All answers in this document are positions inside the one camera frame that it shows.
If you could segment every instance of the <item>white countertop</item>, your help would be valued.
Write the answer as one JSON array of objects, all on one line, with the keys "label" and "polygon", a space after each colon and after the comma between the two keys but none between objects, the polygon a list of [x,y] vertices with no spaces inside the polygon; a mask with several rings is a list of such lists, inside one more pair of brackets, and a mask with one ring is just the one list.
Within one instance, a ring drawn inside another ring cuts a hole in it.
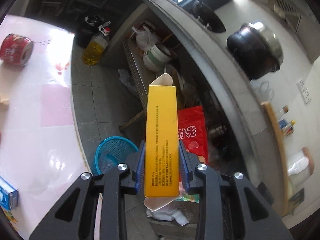
[{"label": "white countertop", "polygon": [[0,60],[0,96],[10,100],[8,108],[0,106],[0,174],[19,191],[11,222],[28,239],[87,168],[72,110],[70,69],[74,34],[36,20],[7,15],[0,26],[0,41],[10,33],[36,42],[25,67]]}]

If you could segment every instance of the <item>small bottle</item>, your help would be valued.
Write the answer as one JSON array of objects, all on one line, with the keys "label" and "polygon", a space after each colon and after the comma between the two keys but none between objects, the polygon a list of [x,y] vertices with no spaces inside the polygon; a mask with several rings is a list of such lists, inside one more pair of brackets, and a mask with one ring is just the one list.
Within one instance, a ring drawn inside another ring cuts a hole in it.
[{"label": "small bottle", "polygon": [[292,174],[298,174],[299,172],[303,171],[309,166],[309,162],[309,158],[304,156],[295,162],[290,169],[288,169],[288,176],[291,176]]},{"label": "small bottle", "polygon": [[294,132],[293,126],[295,123],[295,120],[291,120],[291,122],[287,123],[287,125],[281,129],[283,138]]},{"label": "small bottle", "polygon": [[277,120],[280,120],[284,114],[289,111],[288,106],[284,106],[280,111],[275,112]]},{"label": "small bottle", "polygon": [[109,32],[110,28],[102,26],[99,27],[100,32],[91,38],[87,48],[82,54],[82,61],[87,65],[96,64],[103,51],[109,44]]}]

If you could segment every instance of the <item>yellow oil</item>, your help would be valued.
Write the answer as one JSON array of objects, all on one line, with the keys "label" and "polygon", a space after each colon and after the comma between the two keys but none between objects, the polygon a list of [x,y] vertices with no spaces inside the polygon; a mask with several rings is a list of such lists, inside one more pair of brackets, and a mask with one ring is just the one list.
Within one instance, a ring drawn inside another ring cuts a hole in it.
[{"label": "yellow oil", "polygon": [[103,51],[104,47],[102,47],[99,43],[96,41],[90,41],[82,54],[82,61],[87,65],[94,65],[99,61]]}]

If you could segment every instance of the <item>bottle cap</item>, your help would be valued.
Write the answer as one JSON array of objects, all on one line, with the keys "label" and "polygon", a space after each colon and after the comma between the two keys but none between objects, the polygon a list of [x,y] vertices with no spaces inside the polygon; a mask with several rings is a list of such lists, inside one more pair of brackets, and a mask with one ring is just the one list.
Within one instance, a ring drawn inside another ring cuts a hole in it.
[{"label": "bottle cap", "polygon": [[287,113],[289,111],[289,107],[288,106],[284,106],[284,108],[282,108],[284,113]]},{"label": "bottle cap", "polygon": [[109,34],[109,32],[111,31],[110,28],[103,27],[102,25],[100,25],[98,29],[104,36],[107,36]]}]

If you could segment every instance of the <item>white plastic bag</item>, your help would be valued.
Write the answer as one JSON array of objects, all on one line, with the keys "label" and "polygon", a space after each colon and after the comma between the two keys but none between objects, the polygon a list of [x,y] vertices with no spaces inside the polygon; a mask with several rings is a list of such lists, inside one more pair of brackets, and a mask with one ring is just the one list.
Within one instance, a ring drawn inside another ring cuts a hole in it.
[{"label": "white plastic bag", "polygon": [[132,27],[132,30],[137,34],[136,42],[138,47],[143,51],[149,51],[153,45],[159,42],[159,39],[147,27],[144,26],[143,28],[145,29],[144,31],[137,30],[135,27]]},{"label": "white plastic bag", "polygon": [[124,84],[128,90],[139,99],[139,95],[137,92],[137,89],[135,87],[133,78],[129,75],[129,72],[126,71],[125,69],[118,69],[118,73],[120,74],[119,80],[122,84]]},{"label": "white plastic bag", "polygon": [[151,211],[150,209],[147,209],[146,214],[147,217],[153,217],[154,219],[162,221],[172,221],[175,219],[176,222],[181,226],[189,223],[189,220],[179,209],[172,208],[170,205],[164,206],[157,211]]}]

